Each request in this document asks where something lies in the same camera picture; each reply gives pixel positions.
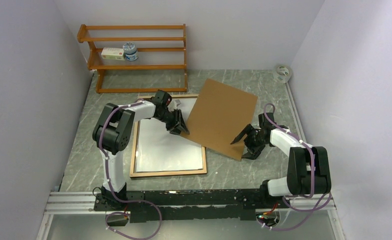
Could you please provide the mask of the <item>brown cardboard backing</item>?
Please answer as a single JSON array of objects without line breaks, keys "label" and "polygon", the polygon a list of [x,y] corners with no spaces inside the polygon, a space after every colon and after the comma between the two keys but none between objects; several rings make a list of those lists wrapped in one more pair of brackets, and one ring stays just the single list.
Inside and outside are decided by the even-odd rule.
[{"label": "brown cardboard backing", "polygon": [[208,78],[185,121],[189,134],[181,136],[241,161],[244,143],[231,142],[252,122],[257,101],[252,93]]}]

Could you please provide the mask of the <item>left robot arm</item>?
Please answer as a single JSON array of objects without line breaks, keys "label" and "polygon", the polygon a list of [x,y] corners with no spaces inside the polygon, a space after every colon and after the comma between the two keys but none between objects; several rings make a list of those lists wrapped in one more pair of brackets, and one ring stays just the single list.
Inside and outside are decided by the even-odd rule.
[{"label": "left robot arm", "polygon": [[182,111],[170,108],[172,100],[169,93],[159,89],[151,98],[141,98],[125,105],[108,103],[104,106],[92,139],[100,150],[104,165],[101,194],[114,210],[123,209],[127,203],[123,151],[129,144],[134,123],[154,118],[164,123],[172,135],[189,133]]}]

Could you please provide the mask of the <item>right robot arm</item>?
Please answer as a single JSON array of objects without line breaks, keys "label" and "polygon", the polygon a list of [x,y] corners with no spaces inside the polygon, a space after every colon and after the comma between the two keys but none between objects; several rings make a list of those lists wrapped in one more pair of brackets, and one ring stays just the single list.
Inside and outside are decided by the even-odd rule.
[{"label": "right robot arm", "polygon": [[262,113],[258,119],[258,128],[248,124],[232,141],[244,142],[247,152],[242,158],[255,160],[265,147],[277,147],[288,157],[287,175],[266,181],[266,189],[258,195],[259,203],[269,208],[281,196],[328,194],[332,184],[327,150],[312,146],[284,125],[277,125],[272,112]]}]

